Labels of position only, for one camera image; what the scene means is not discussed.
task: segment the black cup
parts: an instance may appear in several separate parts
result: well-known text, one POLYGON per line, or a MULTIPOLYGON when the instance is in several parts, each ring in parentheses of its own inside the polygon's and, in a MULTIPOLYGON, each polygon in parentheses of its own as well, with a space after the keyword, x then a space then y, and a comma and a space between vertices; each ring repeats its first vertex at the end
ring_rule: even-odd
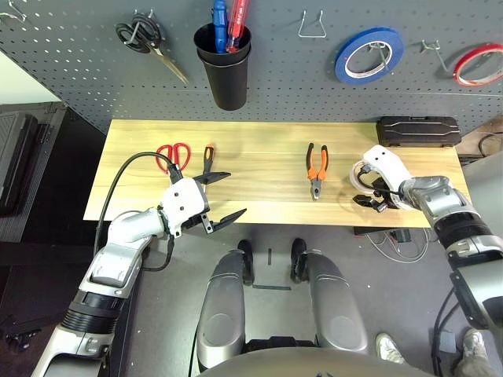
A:
POLYGON ((207 24, 194 35, 197 56, 203 61, 213 99, 223 110, 237 110, 246 103, 248 57, 252 35, 247 27, 235 53, 216 53, 215 26, 207 24))

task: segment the red tape roll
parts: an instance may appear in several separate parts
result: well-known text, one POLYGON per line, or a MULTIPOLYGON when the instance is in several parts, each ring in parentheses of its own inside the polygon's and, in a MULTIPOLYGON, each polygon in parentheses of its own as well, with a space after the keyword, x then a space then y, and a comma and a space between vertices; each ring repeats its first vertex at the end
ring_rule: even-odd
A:
POLYGON ((464 66, 470 63, 473 59, 476 59, 480 55, 484 55, 486 53, 503 53, 503 45, 500 43, 492 43, 490 45, 482 46, 477 49, 474 49, 464 55, 456 64, 454 69, 454 79, 459 85, 462 86, 482 86, 491 84, 492 82, 498 81, 501 77, 503 77, 503 67, 500 67, 495 73, 484 77, 483 79, 478 80, 468 80, 463 79, 461 77, 461 71, 464 66))

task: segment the pliers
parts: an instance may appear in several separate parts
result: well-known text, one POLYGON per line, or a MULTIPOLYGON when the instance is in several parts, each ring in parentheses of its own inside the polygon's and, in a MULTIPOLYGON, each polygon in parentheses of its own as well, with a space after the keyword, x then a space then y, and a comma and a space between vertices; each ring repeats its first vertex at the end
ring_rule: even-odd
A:
POLYGON ((321 194, 321 183, 327 178, 327 167, 329 167, 329 150, 326 145, 321 147, 321 168, 313 168, 313 148, 314 144, 309 143, 306 155, 307 178, 311 180, 311 195, 313 200, 318 200, 321 194))

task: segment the wooden table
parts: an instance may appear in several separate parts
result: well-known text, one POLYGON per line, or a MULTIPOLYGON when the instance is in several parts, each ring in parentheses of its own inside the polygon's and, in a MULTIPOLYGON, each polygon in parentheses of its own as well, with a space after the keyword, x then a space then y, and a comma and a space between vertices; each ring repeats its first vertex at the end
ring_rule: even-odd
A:
MULTIPOLYGON (((205 145, 215 143, 212 171, 232 176, 207 187, 210 217, 221 217, 241 208, 238 222, 275 224, 426 227, 418 210, 386 210, 378 214, 358 206, 358 194, 348 172, 362 154, 377 144, 374 123, 259 123, 114 120, 110 126, 94 179, 84 219, 97 220, 108 187, 122 163, 131 155, 155 151, 164 144, 185 142, 192 149, 183 173, 202 173, 205 145), (314 142, 314 164, 320 150, 329 147, 327 181, 321 198, 313 202, 306 172, 306 151, 314 142)), ((468 197, 468 189, 454 148, 392 148, 415 176, 445 175, 468 197)), ((106 219, 126 210, 156 206, 169 185, 168 177, 151 157, 133 162, 124 172, 106 219)))

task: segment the black scissors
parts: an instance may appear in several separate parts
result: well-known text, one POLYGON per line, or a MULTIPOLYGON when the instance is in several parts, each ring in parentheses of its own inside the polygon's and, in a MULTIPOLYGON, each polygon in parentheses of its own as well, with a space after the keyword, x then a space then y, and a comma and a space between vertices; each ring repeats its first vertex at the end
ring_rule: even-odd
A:
POLYGON ((188 85, 189 80, 171 59, 160 50, 163 41, 156 22, 144 14, 136 13, 132 20, 133 27, 128 24, 117 24, 116 33, 119 39, 137 53, 151 53, 160 59, 181 81, 188 85))

